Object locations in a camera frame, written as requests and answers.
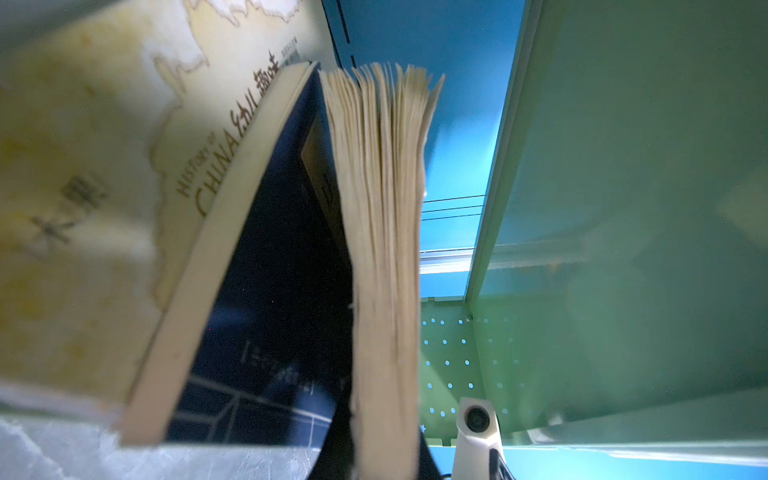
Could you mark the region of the yellow illustrated Chinese book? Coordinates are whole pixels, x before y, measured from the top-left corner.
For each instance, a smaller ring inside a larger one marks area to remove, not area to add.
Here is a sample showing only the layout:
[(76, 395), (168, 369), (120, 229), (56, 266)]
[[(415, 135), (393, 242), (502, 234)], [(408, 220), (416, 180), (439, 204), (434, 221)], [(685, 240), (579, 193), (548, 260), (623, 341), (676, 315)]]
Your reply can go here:
[(1, 406), (128, 402), (278, 71), (332, 63), (318, 1), (119, 1), (1, 53)]

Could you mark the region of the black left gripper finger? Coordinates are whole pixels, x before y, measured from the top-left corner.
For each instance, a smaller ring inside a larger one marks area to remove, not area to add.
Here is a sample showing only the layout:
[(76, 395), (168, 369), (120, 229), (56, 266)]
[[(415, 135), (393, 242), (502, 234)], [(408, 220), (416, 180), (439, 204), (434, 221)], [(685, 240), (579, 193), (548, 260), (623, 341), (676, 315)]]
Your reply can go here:
[[(342, 390), (323, 447), (307, 476), (309, 480), (353, 478), (355, 449), (350, 428), (351, 386), (351, 383), (347, 383)], [(420, 436), (420, 440), (418, 479), (443, 479), (443, 475), (432, 458), (424, 435)]]

